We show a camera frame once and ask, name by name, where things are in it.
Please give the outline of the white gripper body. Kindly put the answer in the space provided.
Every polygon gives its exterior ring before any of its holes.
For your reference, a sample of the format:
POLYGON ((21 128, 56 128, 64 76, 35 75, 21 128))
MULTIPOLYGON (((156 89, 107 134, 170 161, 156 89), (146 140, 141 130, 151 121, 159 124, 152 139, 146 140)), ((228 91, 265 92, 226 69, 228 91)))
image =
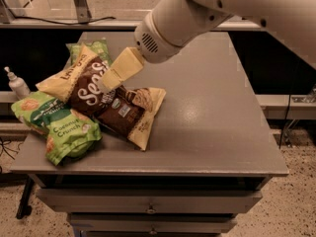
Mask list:
POLYGON ((134 32, 135 43, 149 63, 162 63, 182 48, 179 26, 159 20, 153 12, 145 16, 134 32))

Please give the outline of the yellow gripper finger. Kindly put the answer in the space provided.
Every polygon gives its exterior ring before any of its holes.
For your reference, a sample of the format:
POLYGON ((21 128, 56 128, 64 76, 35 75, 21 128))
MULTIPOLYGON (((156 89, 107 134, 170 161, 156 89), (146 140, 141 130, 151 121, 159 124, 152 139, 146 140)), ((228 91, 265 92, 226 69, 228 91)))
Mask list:
POLYGON ((98 81, 99 89, 109 93, 144 67, 145 59, 136 47, 127 47, 98 81))

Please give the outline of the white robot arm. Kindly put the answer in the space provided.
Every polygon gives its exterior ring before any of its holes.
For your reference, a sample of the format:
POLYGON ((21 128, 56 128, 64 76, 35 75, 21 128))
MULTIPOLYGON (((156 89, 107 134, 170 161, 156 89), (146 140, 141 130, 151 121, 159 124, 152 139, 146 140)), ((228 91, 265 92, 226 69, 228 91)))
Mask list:
POLYGON ((98 86, 111 92, 139 73, 145 62, 167 61, 233 16, 260 26, 316 67, 316 0, 160 0, 136 27, 134 46, 122 51, 98 86))

